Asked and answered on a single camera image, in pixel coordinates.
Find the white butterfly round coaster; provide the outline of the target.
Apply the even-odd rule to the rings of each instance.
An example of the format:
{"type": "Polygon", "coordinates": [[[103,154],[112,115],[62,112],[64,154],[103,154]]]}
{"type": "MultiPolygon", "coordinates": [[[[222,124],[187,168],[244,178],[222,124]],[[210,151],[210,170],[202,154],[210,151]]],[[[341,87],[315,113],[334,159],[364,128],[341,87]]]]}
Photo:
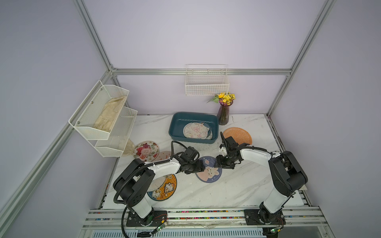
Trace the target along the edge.
{"type": "Polygon", "coordinates": [[[212,129],[209,124],[204,122],[188,123],[183,128],[183,135],[185,138],[192,139],[211,139],[212,129]]]}

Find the orange round coaster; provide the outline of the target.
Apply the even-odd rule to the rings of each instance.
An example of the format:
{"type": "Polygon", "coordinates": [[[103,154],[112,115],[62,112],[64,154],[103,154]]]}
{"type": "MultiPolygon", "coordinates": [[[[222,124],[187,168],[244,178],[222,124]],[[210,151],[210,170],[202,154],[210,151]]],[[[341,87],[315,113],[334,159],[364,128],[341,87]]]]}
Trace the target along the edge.
{"type": "Polygon", "coordinates": [[[228,128],[223,132],[223,135],[225,138],[233,137],[233,139],[238,144],[247,143],[250,145],[253,142],[251,135],[242,128],[237,128],[237,127],[228,128]]]}

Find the purple planet round coaster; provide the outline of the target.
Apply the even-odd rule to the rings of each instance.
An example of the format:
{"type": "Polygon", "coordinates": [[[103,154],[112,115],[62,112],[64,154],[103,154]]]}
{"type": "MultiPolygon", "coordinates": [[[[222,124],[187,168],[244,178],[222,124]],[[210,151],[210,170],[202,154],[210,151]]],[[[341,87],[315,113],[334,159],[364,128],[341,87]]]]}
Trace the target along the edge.
{"type": "Polygon", "coordinates": [[[196,173],[196,177],[205,183],[214,183],[222,176],[222,169],[217,167],[217,160],[211,156],[203,156],[200,158],[205,167],[203,172],[196,173]]]}

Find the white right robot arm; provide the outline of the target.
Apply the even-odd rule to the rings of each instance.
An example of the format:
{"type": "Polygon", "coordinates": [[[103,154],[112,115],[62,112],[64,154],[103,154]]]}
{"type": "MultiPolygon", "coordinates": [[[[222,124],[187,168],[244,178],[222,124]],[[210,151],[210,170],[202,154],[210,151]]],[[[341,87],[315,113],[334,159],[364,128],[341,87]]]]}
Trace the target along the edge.
{"type": "Polygon", "coordinates": [[[257,163],[269,169],[273,189],[260,204],[257,215],[248,218],[259,224],[271,224],[281,220],[284,205],[308,182],[308,177],[290,151],[274,154],[264,148],[247,143],[238,144],[233,137],[225,138],[220,133],[221,154],[216,157],[216,165],[222,169],[234,169],[243,161],[257,163]]]}

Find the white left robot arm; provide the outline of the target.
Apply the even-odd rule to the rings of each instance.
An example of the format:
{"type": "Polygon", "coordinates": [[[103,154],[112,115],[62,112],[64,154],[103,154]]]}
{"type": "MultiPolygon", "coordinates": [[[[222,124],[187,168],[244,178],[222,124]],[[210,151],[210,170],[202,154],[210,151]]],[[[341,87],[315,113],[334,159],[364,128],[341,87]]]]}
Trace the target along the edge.
{"type": "Polygon", "coordinates": [[[155,179],[178,173],[196,174],[204,170],[199,152],[191,146],[176,154],[172,149],[170,158],[161,161],[134,159],[113,183],[116,192],[113,202],[125,205],[140,219],[146,219],[154,213],[145,196],[155,179]]]}

